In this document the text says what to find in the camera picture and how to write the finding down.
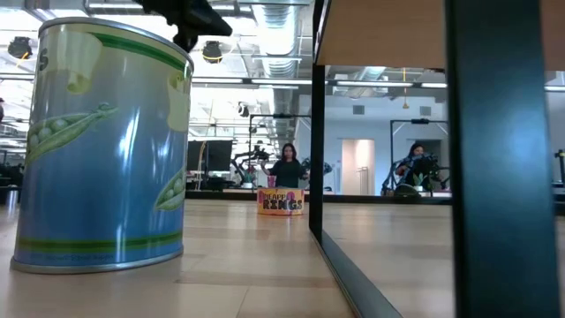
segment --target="pea pod illustration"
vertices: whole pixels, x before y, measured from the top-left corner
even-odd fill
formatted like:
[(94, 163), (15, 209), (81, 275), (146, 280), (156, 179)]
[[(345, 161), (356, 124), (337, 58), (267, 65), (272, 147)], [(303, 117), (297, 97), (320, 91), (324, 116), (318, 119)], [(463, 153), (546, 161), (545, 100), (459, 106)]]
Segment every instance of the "pea pod illustration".
[(190, 79), (181, 72), (174, 72), (168, 79), (169, 115), (167, 125), (176, 132), (188, 131), (190, 113)]
[(157, 211), (172, 211), (180, 208), (185, 203), (186, 187), (185, 168), (175, 173), (169, 183), (161, 190), (157, 196), (154, 209)]
[(116, 111), (115, 106), (101, 103), (91, 113), (51, 117), (31, 126), (27, 132), (26, 163), (76, 140), (90, 125), (110, 117)]

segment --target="can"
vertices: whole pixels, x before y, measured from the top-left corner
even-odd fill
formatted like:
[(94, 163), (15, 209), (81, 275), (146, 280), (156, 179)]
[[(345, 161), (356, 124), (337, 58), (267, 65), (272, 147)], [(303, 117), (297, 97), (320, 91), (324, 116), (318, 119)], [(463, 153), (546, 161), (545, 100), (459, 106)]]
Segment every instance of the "can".
[(188, 54), (103, 19), (53, 19), (39, 36), (12, 267), (87, 273), (180, 255)]

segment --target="doorway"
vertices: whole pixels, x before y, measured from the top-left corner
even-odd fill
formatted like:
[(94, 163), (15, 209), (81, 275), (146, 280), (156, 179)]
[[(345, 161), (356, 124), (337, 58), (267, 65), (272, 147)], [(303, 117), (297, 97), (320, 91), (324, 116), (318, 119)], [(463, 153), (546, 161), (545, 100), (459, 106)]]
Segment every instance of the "doorway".
[(374, 140), (343, 140), (344, 195), (374, 195)]

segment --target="wooden shelf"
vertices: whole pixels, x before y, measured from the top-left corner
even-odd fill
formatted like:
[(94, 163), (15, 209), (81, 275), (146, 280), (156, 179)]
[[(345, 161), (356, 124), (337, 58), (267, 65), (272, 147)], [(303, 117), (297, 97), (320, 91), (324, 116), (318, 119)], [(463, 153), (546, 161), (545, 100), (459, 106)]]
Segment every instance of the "wooden shelf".
[[(445, 68), (443, 0), (326, 1), (317, 64)], [(565, 71), (565, 1), (541, 3), (546, 69)]]

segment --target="black shirt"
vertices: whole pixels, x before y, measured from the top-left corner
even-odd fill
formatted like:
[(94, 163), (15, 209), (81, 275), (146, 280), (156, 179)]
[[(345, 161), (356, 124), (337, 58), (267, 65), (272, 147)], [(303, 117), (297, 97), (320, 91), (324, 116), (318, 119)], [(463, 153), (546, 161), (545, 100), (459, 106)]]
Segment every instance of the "black shirt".
[(271, 176), (276, 176), (275, 186), (289, 188), (298, 188), (298, 180), (306, 174), (306, 170), (298, 160), (291, 162), (279, 160), (269, 171)]
[[(406, 179), (404, 180), (404, 183), (411, 186), (422, 186), (424, 189), (429, 190), (430, 171), (432, 170), (433, 170), (433, 162), (426, 159), (415, 160), (414, 163), (412, 164), (412, 169), (410, 169), (410, 172), (406, 171), (408, 172), (408, 174), (406, 175)], [(422, 178), (424, 179), (420, 185), (417, 185), (414, 175), (418, 177), (421, 175)]]

